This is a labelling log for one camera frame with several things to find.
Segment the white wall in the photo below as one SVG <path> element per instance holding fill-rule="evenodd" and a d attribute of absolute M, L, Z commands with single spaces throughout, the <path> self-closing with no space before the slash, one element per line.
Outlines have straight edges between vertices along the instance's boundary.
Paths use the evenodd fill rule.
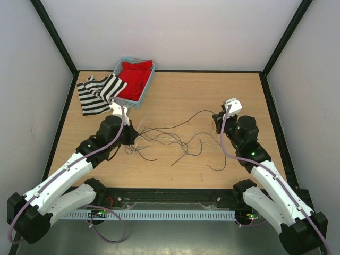
<path fill-rule="evenodd" d="M 75 65 L 263 70 L 301 0 L 42 0 Z"/>
<path fill-rule="evenodd" d="M 0 254 L 8 254 L 7 199 L 41 181 L 71 72 L 30 1 L 0 8 Z"/>
<path fill-rule="evenodd" d="M 268 80 L 299 183 L 329 220 L 340 254 L 340 2 L 315 0 Z"/>

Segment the blue plastic basket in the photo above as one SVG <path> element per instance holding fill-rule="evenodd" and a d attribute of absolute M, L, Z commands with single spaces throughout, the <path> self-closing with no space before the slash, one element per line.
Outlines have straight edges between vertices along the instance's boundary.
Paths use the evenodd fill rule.
<path fill-rule="evenodd" d="M 116 66 L 115 70 L 113 71 L 116 76 L 119 76 L 119 74 L 123 70 L 122 63 L 124 61 L 132 63 L 132 64 L 135 64 L 135 63 L 144 62 L 145 60 L 141 60 L 141 59 L 137 59 L 137 58 L 132 58 L 132 57 L 122 57 L 121 60 L 119 61 L 118 65 Z M 150 77 L 148 79 L 147 84 L 144 87 L 144 90 L 143 90 L 142 94 L 140 95 L 139 100 L 138 101 L 131 101 L 131 100 L 128 100 L 128 99 L 121 98 L 122 104 L 124 106 L 127 106 L 127 107 L 132 107 L 132 108 L 135 108 L 135 109 L 140 109 L 142 107 L 144 98 L 145 98 L 145 96 L 146 96 L 146 94 L 147 94 L 147 92 L 149 90 L 149 87 L 150 87 L 150 85 L 152 83 L 152 80 L 154 79 L 154 75 L 155 75 L 155 64 L 153 63 L 152 68 L 151 68 Z"/>

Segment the red cloth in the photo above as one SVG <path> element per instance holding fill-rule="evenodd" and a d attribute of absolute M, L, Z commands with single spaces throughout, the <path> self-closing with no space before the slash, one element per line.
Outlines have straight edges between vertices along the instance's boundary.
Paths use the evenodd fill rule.
<path fill-rule="evenodd" d="M 148 60 L 137 64 L 123 62 L 122 67 L 123 70 L 119 74 L 119 78 L 127 82 L 127 86 L 117 96 L 138 101 L 151 74 L 152 61 Z"/>

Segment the wooden table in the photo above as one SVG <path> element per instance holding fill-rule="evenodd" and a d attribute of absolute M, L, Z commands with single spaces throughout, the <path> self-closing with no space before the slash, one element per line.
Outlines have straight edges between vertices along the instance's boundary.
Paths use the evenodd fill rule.
<path fill-rule="evenodd" d="M 99 80 L 108 76 L 110 72 L 80 72 L 78 82 L 86 81 L 92 74 Z M 142 108 L 131 109 L 129 118 L 135 129 L 144 119 L 138 129 L 139 132 L 145 127 L 175 126 L 203 109 L 218 113 L 221 111 L 221 104 L 233 97 L 236 97 L 243 106 L 240 116 L 250 115 L 256 118 L 260 130 L 259 141 L 285 177 L 261 82 L 256 73 L 157 72 Z M 75 88 L 50 175 L 68 160 L 81 141 L 96 133 L 101 121 L 109 114 L 110 112 L 82 116 L 78 91 Z M 183 141 L 189 141 L 200 132 L 211 134 L 217 141 L 220 139 L 209 112 L 202 112 L 188 123 L 164 131 L 179 135 Z M 158 134 L 157 131 L 148 133 L 151 137 Z M 157 161 L 146 161 L 137 152 L 128 155 L 121 149 L 114 159 L 102 162 L 74 185 L 79 186 L 84 180 L 94 177 L 106 187 L 112 188 L 232 189 L 236 182 L 251 178 L 251 175 L 233 159 L 227 158 L 226 168 L 222 171 L 210 169 L 207 165 L 215 169 L 223 168 L 224 154 L 213 138 L 206 134 L 193 139 L 189 144 L 189 153 L 198 152 L 200 140 L 203 144 L 199 156 L 184 156 L 171 166 L 183 155 L 178 144 L 165 146 L 157 141 L 147 144 L 138 138 L 136 140 L 138 147 L 150 145 L 140 151 L 142 155 L 148 159 L 158 159 Z M 224 141 L 227 151 L 234 155 L 235 149 L 229 139 L 225 137 Z"/>

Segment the black and white striped cloth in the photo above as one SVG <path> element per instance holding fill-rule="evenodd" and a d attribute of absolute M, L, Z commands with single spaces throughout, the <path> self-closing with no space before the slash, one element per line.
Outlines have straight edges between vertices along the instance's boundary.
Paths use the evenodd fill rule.
<path fill-rule="evenodd" d="M 83 116 L 109 111 L 109 98 L 117 96 L 127 85 L 114 73 L 101 81 L 92 75 L 87 82 L 77 84 Z"/>

